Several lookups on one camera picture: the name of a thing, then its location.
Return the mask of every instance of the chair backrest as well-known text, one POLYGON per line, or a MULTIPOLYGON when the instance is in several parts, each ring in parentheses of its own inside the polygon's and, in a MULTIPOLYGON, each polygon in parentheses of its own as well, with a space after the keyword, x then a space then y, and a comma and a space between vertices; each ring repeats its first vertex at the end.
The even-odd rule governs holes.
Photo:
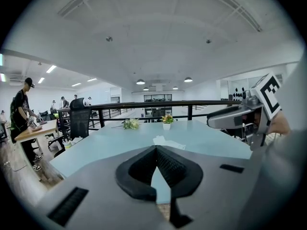
POLYGON ((71 120, 71 138, 88 136, 88 126, 90 123, 91 109, 85 108, 84 98, 72 100, 69 111, 71 120))

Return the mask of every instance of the wooden floor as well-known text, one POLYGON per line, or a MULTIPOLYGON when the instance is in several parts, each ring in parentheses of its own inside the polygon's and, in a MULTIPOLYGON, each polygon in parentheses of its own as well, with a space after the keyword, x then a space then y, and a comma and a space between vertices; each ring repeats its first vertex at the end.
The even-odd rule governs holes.
MULTIPOLYGON (((63 178, 58 174, 49 161, 54 158, 54 154, 59 150, 56 143, 50 146, 49 151, 47 143, 52 138, 40 138, 39 143, 42 147, 42 159, 36 164, 40 165, 42 169, 36 173, 41 178, 39 182, 31 173, 31 169, 26 166, 26 163, 22 159, 19 151, 15 145, 9 140, 6 143, 2 143, 0 146, 0 163, 1 170, 15 195, 31 205, 35 206, 38 201, 45 195, 45 193, 60 183, 63 178)), ((39 149, 34 150, 38 155, 41 155, 39 149)))

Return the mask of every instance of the black rectangular slot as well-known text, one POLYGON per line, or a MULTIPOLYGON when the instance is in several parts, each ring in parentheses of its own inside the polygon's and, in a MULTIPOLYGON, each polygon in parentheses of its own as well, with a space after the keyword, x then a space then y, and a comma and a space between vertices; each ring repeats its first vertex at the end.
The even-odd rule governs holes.
POLYGON ((238 167, 230 164, 222 164, 220 166, 221 169, 236 172, 236 173, 242 173, 244 171, 243 167, 238 167))
POLYGON ((56 209, 48 215, 48 218, 64 227, 87 193, 88 190, 86 189, 74 188, 56 209))

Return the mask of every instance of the black cap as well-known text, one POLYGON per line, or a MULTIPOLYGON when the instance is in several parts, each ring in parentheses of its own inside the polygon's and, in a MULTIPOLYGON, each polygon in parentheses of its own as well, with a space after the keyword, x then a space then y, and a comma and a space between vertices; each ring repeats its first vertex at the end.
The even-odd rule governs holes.
POLYGON ((32 88, 35 87, 35 84, 33 84, 33 81, 31 78, 26 78, 24 82, 26 82, 32 88))

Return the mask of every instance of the sneaker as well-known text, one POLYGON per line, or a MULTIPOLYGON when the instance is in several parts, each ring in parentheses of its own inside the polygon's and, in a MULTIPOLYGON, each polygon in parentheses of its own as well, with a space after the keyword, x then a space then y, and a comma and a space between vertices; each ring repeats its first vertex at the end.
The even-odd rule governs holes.
POLYGON ((35 155, 35 158, 34 158, 33 162, 39 161, 41 159, 42 159, 42 156, 35 155))
POLYGON ((32 168, 33 168, 33 170, 35 170, 35 171, 39 171, 42 167, 40 167, 39 165, 33 165, 32 166, 32 168))

